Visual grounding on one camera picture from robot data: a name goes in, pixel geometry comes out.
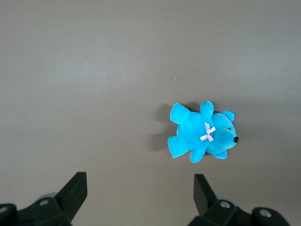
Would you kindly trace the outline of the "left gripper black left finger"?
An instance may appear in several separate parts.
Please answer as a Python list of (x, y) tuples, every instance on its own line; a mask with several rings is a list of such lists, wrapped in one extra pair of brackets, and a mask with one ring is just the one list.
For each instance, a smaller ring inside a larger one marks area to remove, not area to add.
[(2, 226), (70, 226), (87, 197), (87, 173), (77, 172), (54, 196), (17, 210), (12, 203), (0, 205)]

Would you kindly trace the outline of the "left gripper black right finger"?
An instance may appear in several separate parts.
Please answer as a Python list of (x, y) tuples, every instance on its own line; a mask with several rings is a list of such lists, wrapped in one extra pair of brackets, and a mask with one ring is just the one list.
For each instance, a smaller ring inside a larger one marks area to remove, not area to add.
[(198, 211), (190, 226), (289, 226), (277, 211), (257, 207), (243, 211), (229, 200), (218, 199), (203, 174), (194, 175), (193, 198)]

